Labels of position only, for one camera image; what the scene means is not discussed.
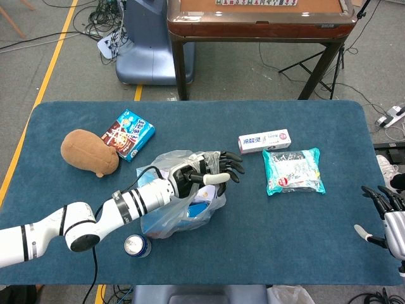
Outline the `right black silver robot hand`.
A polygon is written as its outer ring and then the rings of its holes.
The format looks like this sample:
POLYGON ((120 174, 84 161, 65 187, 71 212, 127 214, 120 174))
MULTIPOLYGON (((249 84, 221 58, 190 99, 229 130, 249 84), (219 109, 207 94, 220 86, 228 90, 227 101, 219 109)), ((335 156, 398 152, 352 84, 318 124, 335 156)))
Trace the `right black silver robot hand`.
POLYGON ((402 272, 405 272, 405 199, 385 186, 378 186, 384 195, 366 186, 361 186, 361 189, 363 196, 373 201, 385 236, 376 237, 358 224, 354 225, 355 231, 366 242, 389 250, 394 258, 401 261, 402 272))

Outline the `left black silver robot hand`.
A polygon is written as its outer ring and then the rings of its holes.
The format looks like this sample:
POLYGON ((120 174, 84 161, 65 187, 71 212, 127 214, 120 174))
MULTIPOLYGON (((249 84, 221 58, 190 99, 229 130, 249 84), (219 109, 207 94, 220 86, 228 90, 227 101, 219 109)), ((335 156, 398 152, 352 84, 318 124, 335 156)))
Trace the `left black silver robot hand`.
POLYGON ((190 155, 182 162, 172 167, 168 180, 172 183, 175 196, 186 198, 190 196, 192 187, 217 187, 216 195, 222 196, 227 188, 227 182, 240 182, 237 174, 244 174, 242 158, 229 151, 207 151, 190 155))

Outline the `clear plastic bag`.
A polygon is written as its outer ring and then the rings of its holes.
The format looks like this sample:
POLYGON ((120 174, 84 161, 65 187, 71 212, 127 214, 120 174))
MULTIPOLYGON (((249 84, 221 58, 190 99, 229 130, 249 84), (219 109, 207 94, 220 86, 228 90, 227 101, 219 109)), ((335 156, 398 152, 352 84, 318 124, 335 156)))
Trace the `clear plastic bag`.
POLYGON ((315 304, 309 293, 300 285, 274 285, 267 289, 269 304, 315 304))
MULTIPOLYGON (((193 154, 200 153, 190 150, 175 150, 163 153, 152 161, 151 165, 155 166, 161 172, 161 175, 166 179, 168 178, 169 171, 175 165, 182 162, 182 159, 193 154)), ((188 231, 197 229, 198 227, 209 222, 212 214, 223 207, 226 203, 226 196, 223 194, 210 203, 211 216, 203 220, 187 220, 187 209, 192 200, 197 194, 198 185, 192 187, 190 196, 186 198, 172 197, 171 201, 154 211, 148 212, 145 216, 141 217, 140 225, 142 233, 150 238, 164 239, 170 237, 175 232, 188 231)))

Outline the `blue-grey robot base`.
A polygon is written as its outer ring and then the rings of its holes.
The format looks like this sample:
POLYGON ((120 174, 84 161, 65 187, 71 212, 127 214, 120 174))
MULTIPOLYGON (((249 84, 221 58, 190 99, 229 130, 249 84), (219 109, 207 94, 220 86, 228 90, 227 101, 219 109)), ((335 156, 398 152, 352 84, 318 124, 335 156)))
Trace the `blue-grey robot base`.
POLYGON ((127 0, 116 75, 124 84, 174 86, 175 67, 167 27, 167 0, 127 0))

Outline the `clear crumpled plastic bag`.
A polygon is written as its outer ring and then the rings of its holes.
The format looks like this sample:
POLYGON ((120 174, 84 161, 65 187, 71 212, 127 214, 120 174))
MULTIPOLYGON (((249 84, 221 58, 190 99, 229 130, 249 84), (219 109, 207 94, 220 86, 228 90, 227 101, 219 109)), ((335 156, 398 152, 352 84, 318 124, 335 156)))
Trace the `clear crumpled plastic bag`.
POLYGON ((267 289, 269 304, 315 304, 309 293, 300 285, 274 285, 267 289))

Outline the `white instant food bowl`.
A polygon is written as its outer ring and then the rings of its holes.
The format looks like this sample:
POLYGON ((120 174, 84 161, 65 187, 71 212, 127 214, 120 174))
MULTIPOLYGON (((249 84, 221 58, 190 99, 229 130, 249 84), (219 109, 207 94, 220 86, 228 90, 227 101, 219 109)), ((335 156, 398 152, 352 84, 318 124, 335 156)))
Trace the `white instant food bowl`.
POLYGON ((200 188, 192 200, 192 204, 206 203, 210 204, 216 197, 216 187, 208 185, 200 188))

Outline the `blue Oreo cookie pack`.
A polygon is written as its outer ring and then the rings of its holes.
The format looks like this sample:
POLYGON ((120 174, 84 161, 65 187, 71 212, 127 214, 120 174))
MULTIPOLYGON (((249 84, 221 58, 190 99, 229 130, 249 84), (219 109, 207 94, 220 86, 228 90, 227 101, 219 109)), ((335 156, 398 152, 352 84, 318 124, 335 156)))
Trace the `blue Oreo cookie pack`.
POLYGON ((187 220, 208 219, 211 216, 209 208, 210 203, 207 202, 190 204, 187 209, 187 220))

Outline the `white sneaker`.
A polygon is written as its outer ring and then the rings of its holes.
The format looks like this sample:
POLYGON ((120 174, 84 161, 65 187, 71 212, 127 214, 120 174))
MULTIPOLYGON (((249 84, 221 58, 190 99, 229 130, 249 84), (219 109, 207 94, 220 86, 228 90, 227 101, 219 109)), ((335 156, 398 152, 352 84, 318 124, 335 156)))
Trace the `white sneaker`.
POLYGON ((383 175, 383 179, 385 181, 385 187, 390 189, 391 191, 399 194, 400 190, 391 186, 390 182, 394 178, 394 176, 399 174, 398 166, 392 165, 386 157, 382 155, 376 155, 378 165, 380 167, 381 173, 383 175))

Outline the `blue chocolate cookie box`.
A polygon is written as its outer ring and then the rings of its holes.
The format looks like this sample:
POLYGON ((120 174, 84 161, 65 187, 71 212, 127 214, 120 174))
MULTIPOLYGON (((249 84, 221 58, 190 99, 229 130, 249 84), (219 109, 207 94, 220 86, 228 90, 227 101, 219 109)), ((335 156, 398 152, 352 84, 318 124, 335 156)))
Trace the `blue chocolate cookie box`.
POLYGON ((154 125, 126 109, 101 139, 107 146, 114 147, 121 158, 131 162, 152 138, 155 130, 154 125))

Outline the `black foot pedal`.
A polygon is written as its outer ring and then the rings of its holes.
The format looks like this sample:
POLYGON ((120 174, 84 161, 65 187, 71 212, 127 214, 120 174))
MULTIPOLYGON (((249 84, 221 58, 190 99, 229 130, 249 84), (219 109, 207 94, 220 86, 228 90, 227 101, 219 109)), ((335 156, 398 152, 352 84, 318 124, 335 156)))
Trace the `black foot pedal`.
POLYGON ((375 153, 386 157, 391 164, 405 165, 405 142, 380 143, 373 146, 375 153))

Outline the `blue drink can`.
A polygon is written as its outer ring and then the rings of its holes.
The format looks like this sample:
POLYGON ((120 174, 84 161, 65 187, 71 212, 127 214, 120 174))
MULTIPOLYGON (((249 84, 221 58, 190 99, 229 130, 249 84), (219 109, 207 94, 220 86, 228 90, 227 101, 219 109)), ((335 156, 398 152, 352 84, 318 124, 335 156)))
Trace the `blue drink can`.
POLYGON ((150 240, 140 234, 132 234, 126 238, 123 246, 128 255, 137 258, 148 256, 152 249, 150 240))

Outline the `white toothpaste box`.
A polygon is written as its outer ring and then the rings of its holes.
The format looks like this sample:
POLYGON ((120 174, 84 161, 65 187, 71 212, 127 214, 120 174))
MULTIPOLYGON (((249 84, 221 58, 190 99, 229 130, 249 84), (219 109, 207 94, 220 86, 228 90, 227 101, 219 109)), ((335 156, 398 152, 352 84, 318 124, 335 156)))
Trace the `white toothpaste box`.
POLYGON ((262 150, 277 150, 288 148, 291 139, 287 129, 246 134, 238 137, 239 151, 242 155, 262 150))

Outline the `blue felt table mat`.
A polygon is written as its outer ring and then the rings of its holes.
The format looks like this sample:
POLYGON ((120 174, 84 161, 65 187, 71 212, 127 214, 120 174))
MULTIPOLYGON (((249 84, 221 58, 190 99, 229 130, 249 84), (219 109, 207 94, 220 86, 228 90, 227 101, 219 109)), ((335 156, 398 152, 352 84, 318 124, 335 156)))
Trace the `blue felt table mat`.
POLYGON ((383 183, 365 113, 355 101, 57 101, 32 113, 11 184, 0 208, 0 229, 43 219, 84 201, 98 208, 130 185, 139 167, 177 149, 238 152, 244 134, 287 129, 290 149, 318 148, 319 193, 268 196, 263 157, 243 157, 245 174, 229 182, 226 204, 193 231, 152 241, 134 258, 125 239, 140 223, 101 241, 96 254, 74 253, 62 237, 35 260, 0 269, 0 284, 366 284, 397 285, 399 261, 362 240, 362 225, 383 236, 383 225, 361 186, 383 183), (98 178, 61 157, 74 129, 104 133, 126 109, 156 133, 132 162, 98 178))

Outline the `brown capybara plush toy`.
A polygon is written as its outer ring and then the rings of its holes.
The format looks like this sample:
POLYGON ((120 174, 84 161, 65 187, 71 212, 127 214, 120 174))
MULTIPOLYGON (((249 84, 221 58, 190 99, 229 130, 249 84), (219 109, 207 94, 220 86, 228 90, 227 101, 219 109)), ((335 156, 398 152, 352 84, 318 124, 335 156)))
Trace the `brown capybara plush toy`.
POLYGON ((69 165, 91 171, 98 178, 112 174, 119 164, 116 149, 88 130, 75 129, 68 133, 63 139, 60 152, 69 165))

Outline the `teal wet wipes pack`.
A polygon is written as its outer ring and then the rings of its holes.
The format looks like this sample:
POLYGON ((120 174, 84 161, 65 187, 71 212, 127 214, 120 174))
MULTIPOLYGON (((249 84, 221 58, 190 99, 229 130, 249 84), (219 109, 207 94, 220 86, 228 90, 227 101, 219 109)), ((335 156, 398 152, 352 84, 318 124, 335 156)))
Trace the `teal wet wipes pack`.
POLYGON ((262 155, 268 196, 291 192, 326 193, 318 167, 318 148, 284 152, 264 150, 262 155))

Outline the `grey-blue robot torso base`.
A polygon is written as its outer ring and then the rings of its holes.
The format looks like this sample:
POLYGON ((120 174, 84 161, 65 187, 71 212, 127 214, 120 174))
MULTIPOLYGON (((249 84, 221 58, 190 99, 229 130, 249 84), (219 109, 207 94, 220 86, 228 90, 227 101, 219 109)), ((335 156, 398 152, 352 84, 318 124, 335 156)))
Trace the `grey-blue robot torso base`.
POLYGON ((268 304, 265 285, 136 285, 132 304, 268 304))

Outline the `white power strip with plugs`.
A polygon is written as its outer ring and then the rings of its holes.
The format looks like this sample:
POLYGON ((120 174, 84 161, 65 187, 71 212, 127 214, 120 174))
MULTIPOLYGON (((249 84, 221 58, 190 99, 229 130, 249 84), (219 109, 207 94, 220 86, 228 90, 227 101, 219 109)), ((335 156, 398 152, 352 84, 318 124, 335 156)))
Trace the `white power strip with plugs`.
POLYGON ((112 32, 97 43, 98 50, 106 59, 113 59, 118 55, 121 46, 121 33, 112 32))

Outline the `brown mahjong table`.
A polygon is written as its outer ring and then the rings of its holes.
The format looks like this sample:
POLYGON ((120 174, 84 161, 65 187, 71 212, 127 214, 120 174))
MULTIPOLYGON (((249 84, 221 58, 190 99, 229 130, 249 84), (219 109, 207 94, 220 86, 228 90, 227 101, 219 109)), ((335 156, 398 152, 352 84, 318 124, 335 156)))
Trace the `brown mahjong table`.
POLYGON ((357 23, 351 0, 298 0, 296 6, 222 6, 215 0, 167 0, 167 26, 179 98, 188 98, 188 42, 317 43, 325 50, 302 89, 308 99, 357 23))

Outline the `row of mahjong tiles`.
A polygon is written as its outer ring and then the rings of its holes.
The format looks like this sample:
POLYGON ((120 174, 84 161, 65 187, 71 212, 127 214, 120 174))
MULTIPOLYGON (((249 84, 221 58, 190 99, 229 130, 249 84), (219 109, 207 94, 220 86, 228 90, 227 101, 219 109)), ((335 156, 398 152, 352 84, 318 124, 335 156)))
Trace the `row of mahjong tiles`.
POLYGON ((296 6, 298 0, 215 0, 216 5, 222 6, 296 6))

